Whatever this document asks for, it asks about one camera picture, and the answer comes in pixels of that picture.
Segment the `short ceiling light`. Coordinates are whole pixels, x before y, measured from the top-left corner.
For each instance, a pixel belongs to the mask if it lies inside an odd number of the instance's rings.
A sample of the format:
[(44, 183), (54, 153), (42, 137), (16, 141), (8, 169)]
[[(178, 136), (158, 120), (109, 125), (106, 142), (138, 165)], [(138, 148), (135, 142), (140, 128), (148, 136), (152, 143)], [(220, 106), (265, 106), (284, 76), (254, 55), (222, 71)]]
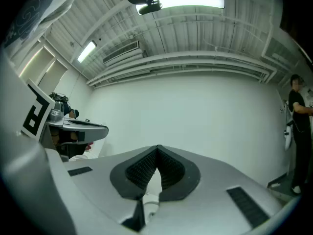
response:
[(97, 47), (95, 41), (90, 41), (88, 45), (83, 49), (83, 51), (78, 56), (77, 60), (79, 63), (82, 63), (85, 58)]

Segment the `long ceiling light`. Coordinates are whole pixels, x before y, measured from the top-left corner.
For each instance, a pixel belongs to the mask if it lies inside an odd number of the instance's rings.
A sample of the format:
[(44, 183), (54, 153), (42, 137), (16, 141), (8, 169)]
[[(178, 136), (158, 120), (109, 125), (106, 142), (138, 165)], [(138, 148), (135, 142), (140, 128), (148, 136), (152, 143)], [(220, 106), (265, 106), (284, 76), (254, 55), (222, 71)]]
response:
[[(178, 7), (178, 6), (209, 6), (224, 9), (225, 7), (225, 0), (159, 0), (163, 7), (171, 8), (171, 7)], [(136, 5), (136, 10), (142, 6), (143, 4)]]

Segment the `white ceiling pipes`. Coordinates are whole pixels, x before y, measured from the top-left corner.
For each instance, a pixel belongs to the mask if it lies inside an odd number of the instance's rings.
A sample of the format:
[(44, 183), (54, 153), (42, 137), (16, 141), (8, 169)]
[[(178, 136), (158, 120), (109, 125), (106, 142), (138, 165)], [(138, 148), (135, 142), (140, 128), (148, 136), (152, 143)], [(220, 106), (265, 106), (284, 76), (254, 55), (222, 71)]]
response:
[(222, 51), (181, 51), (159, 54), (129, 62), (120, 61), (87, 81), (100, 88), (119, 82), (133, 81), (180, 72), (217, 71), (242, 74), (268, 83), (278, 69), (255, 58)]

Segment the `frosted window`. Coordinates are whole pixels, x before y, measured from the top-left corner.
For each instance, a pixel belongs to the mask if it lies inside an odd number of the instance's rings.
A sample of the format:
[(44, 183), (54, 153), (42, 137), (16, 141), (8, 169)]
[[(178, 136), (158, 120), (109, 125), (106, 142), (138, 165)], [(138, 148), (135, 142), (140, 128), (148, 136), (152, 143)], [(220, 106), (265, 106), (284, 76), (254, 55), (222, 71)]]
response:
[(19, 77), (23, 81), (31, 80), (43, 92), (54, 92), (67, 68), (45, 46), (40, 47), (27, 61)]

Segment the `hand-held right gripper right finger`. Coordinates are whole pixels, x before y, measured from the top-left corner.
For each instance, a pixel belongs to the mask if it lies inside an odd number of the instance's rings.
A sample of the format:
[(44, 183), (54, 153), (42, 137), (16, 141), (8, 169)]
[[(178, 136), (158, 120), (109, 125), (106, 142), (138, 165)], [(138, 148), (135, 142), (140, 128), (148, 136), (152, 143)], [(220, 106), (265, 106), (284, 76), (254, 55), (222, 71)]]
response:
[(252, 226), (227, 193), (241, 187), (272, 217), (282, 208), (266, 187), (235, 167), (206, 156), (170, 147), (169, 150), (195, 163), (200, 170), (198, 186), (183, 200), (161, 202), (146, 225), (146, 235), (241, 235)]

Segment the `white ceiling air conditioner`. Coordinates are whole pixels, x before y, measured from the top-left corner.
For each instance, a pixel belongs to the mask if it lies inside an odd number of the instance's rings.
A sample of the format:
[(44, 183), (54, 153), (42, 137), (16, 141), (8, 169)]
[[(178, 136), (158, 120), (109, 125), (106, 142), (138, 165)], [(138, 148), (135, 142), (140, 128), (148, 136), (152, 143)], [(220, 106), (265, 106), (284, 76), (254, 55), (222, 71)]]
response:
[(134, 41), (106, 56), (103, 59), (103, 65), (106, 67), (111, 66), (130, 57), (143, 54), (144, 51), (144, 45), (142, 45), (140, 41)]

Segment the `person's white printed shirt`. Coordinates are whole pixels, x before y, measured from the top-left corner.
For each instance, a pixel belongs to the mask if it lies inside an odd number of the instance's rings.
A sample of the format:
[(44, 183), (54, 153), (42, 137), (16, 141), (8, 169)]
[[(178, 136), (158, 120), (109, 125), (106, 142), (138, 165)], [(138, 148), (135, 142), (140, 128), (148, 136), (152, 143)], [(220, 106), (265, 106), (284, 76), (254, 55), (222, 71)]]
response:
[(20, 48), (27, 40), (37, 40), (63, 16), (75, 0), (27, 0), (10, 25), (4, 47)]

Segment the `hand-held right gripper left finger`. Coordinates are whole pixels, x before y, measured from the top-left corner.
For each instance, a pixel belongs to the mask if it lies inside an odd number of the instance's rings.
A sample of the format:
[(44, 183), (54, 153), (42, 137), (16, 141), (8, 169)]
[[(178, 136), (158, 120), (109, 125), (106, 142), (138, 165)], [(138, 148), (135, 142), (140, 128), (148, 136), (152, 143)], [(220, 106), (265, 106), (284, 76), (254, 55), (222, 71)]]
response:
[(157, 235), (148, 225), (139, 233), (122, 225), (132, 217), (136, 202), (122, 198), (110, 181), (117, 164), (144, 150), (64, 163), (57, 151), (46, 149), (54, 183), (76, 235)]

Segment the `white ceramic wall fixture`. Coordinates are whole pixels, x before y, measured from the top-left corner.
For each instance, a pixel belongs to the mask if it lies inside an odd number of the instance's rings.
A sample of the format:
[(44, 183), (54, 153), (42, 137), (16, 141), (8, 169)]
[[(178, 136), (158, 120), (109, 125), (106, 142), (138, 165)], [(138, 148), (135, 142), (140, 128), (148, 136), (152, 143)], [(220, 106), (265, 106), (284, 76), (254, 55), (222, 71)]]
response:
[(284, 139), (285, 139), (285, 150), (287, 151), (291, 144), (293, 139), (293, 133), (292, 133), (292, 126), (293, 126), (293, 118), (292, 118), (292, 112), (289, 110), (289, 102), (285, 102), (284, 106), (285, 110), (285, 130), (284, 130)]

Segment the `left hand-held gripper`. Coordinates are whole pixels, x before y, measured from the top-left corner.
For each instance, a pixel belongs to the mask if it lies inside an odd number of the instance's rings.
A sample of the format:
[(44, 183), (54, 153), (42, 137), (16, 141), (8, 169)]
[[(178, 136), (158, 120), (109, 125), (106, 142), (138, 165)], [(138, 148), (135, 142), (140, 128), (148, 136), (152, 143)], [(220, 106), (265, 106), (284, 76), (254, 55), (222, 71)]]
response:
[(22, 125), (22, 132), (38, 141), (44, 148), (56, 150), (63, 161), (69, 161), (88, 151), (89, 143), (104, 139), (108, 127), (64, 117), (63, 111), (32, 80), (27, 87), (36, 99)]

